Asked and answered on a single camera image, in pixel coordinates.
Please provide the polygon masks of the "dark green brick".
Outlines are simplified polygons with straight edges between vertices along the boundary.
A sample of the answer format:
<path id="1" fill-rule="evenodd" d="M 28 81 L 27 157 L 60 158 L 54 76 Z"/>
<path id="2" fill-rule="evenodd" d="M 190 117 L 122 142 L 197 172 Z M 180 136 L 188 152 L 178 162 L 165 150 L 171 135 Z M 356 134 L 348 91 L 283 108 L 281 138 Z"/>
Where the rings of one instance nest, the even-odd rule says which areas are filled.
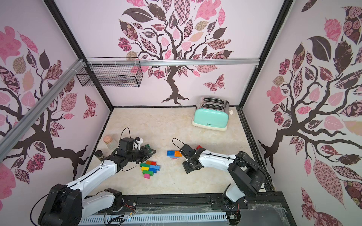
<path id="1" fill-rule="evenodd" d="M 145 163 L 141 163 L 141 164 L 140 164 L 140 167 L 141 167 L 141 168 L 142 168 L 142 167 L 147 167 L 147 168 L 149 168 L 150 165 L 149 165 L 149 164 L 145 164 Z"/>
<path id="2" fill-rule="evenodd" d="M 154 152 L 154 150 L 150 147 L 149 144 L 147 144 L 145 147 L 146 147 L 148 153 L 153 153 Z"/>

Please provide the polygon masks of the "orange lego brick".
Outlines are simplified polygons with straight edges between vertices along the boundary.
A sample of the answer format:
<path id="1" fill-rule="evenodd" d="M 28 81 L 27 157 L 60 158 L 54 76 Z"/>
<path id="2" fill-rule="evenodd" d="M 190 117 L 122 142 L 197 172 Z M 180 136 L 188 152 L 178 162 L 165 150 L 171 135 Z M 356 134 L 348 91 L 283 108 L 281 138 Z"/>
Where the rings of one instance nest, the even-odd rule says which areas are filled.
<path id="1" fill-rule="evenodd" d="M 183 155 L 181 154 L 180 151 L 175 151 L 175 152 L 174 152 L 174 157 L 179 158 L 179 157 L 182 157 L 182 156 L 183 156 Z"/>

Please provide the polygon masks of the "light blue brick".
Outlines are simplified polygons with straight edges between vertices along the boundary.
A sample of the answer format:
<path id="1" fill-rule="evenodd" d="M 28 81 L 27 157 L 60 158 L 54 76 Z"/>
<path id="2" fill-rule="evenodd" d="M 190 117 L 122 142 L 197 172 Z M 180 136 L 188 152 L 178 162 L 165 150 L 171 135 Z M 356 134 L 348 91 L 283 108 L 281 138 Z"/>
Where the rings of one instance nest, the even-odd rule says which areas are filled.
<path id="1" fill-rule="evenodd" d="M 156 169 L 156 170 L 160 171 L 160 166 L 159 165 L 150 165 L 150 169 Z"/>

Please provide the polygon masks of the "light green lego brick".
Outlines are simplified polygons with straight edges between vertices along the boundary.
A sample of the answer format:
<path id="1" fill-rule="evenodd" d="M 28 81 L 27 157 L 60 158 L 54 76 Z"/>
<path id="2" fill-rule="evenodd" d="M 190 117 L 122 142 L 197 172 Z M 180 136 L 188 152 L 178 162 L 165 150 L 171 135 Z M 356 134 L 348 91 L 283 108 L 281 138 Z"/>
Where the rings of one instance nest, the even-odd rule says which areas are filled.
<path id="1" fill-rule="evenodd" d="M 149 170 L 143 170 L 142 173 L 143 173 L 143 174 L 148 174 L 148 175 L 150 175 L 150 176 L 153 176 L 153 175 L 154 175 L 154 172 L 149 171 Z"/>

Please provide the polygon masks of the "blue 2x3 lego brick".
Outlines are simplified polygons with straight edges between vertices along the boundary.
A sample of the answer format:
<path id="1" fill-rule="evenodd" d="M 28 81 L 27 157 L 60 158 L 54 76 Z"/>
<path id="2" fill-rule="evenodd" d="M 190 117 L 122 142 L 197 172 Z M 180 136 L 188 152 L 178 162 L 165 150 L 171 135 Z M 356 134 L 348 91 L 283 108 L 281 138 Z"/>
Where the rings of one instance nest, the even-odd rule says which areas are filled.
<path id="1" fill-rule="evenodd" d="M 167 151 L 167 156 L 168 157 L 175 157 L 175 151 L 173 151 L 173 150 Z"/>

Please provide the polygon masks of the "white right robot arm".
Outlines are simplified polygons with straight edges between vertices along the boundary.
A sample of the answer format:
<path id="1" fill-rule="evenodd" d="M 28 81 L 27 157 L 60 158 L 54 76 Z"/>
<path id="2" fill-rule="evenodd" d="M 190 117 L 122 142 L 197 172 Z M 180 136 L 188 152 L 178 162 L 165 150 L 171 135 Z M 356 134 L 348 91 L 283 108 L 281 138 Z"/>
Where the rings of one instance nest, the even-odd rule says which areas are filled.
<path id="1" fill-rule="evenodd" d="M 185 144 L 180 152 L 186 161 L 183 167 L 186 173 L 202 168 L 214 168 L 227 171 L 233 183 L 223 193 L 223 199 L 235 203 L 245 196 L 256 197 L 267 178 L 266 171 L 260 167 L 246 152 L 235 155 L 213 153 L 204 148 L 197 150 Z"/>

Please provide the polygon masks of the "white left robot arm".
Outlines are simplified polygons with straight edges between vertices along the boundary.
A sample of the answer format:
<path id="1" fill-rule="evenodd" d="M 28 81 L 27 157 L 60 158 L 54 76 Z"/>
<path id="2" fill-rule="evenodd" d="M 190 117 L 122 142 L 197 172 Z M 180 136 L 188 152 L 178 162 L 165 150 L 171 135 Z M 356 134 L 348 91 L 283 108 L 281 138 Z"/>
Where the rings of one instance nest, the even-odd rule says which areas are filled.
<path id="1" fill-rule="evenodd" d="M 91 172 L 66 185 L 56 184 L 41 200 L 45 203 L 34 226 L 77 226 L 84 218 L 113 205 L 120 192 L 102 192 L 101 196 L 88 198 L 88 194 L 106 179 L 122 171 L 128 163 L 142 163 L 156 153 L 149 145 L 138 150 L 114 150 Z"/>

